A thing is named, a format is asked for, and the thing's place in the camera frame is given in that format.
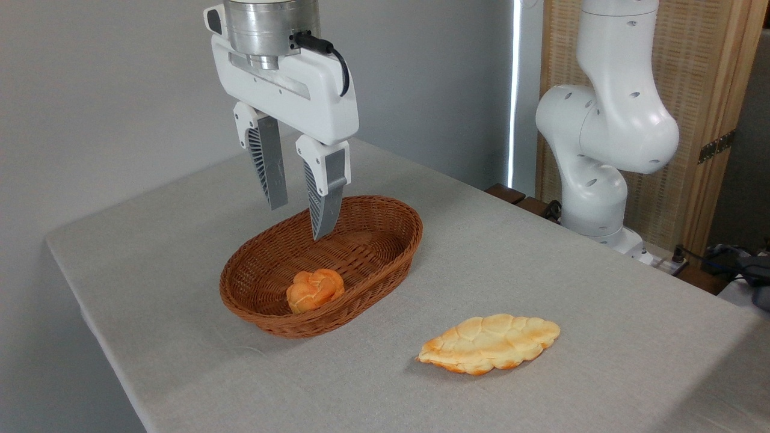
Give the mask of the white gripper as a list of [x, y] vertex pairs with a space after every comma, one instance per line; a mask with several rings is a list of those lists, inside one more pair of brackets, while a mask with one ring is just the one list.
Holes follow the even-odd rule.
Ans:
[[215, 68], [237, 99], [238, 139], [250, 154], [271, 209], [288, 203], [278, 121], [302, 132], [313, 239], [335, 228], [351, 181], [350, 145], [359, 128], [347, 66], [320, 38], [317, 5], [216, 5], [203, 13]]

